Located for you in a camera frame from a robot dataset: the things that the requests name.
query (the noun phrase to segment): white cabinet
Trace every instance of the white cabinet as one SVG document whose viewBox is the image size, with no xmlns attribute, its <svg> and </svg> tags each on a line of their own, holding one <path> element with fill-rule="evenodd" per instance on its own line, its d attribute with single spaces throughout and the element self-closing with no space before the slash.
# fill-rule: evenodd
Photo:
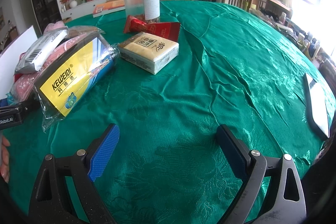
<svg viewBox="0 0 336 224">
<path fill-rule="evenodd" d="M 98 4 L 102 4 L 107 2 L 108 0 L 92 0 L 83 4 L 76 6 L 75 8 L 71 8 L 63 13 L 61 13 L 62 19 L 71 17 L 72 19 L 76 19 L 82 16 L 86 16 L 93 13 L 95 6 Z"/>
</svg>

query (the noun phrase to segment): label on jar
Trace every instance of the label on jar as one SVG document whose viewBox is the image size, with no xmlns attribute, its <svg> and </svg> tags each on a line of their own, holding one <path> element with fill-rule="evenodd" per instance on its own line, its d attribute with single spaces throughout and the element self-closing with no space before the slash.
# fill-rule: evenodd
<svg viewBox="0 0 336 224">
<path fill-rule="evenodd" d="M 160 16 L 160 0 L 143 0 L 145 8 L 145 20 L 151 20 Z"/>
</svg>

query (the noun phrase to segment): finger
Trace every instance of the finger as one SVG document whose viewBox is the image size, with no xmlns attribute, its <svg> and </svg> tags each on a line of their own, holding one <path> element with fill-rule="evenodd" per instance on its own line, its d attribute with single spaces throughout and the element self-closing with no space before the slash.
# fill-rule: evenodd
<svg viewBox="0 0 336 224">
<path fill-rule="evenodd" d="M 6 176 L 6 178 L 5 178 L 5 182 L 9 182 L 9 172 L 7 173 L 7 176 Z"/>
<path fill-rule="evenodd" d="M 9 172 L 9 166 L 2 164 L 0 166 L 0 174 L 3 177 L 3 179 L 6 179 L 8 172 Z"/>
<path fill-rule="evenodd" d="M 4 145 L 1 145 L 2 162 L 9 165 L 9 152 Z"/>
<path fill-rule="evenodd" d="M 11 146 L 11 143 L 9 142 L 9 140 L 7 140 L 7 138 L 4 135 L 2 135 L 2 144 L 4 146 Z"/>
</svg>

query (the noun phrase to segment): green tablecloth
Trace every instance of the green tablecloth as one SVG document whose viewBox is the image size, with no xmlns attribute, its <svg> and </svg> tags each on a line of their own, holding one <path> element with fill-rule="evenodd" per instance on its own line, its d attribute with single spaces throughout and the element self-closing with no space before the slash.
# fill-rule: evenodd
<svg viewBox="0 0 336 224">
<path fill-rule="evenodd" d="M 98 26 L 112 44 L 131 36 L 122 33 L 125 20 L 122 11 L 68 25 Z M 9 186 L 24 211 L 44 155 L 72 155 L 109 123 L 119 125 L 120 141 L 95 185 L 118 223 L 216 223 L 241 185 L 215 141 L 219 124 L 266 156 L 291 154 L 301 177 L 307 171 L 322 142 L 306 121 L 305 72 L 323 85 L 330 121 L 335 105 L 312 63 L 281 34 L 233 6 L 165 1 L 161 21 L 181 22 L 180 49 L 157 75 L 119 60 L 116 71 L 48 133 L 41 129 L 41 110 L 5 131 Z"/>
</svg>

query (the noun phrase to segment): red wrapper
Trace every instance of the red wrapper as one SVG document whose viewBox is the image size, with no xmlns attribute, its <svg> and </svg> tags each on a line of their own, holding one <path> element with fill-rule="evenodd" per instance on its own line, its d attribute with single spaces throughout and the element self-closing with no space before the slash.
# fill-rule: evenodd
<svg viewBox="0 0 336 224">
<path fill-rule="evenodd" d="M 124 33 L 146 32 L 177 42 L 179 39 L 181 23 L 162 22 L 147 24 L 133 16 L 128 16 L 124 28 Z"/>
</svg>

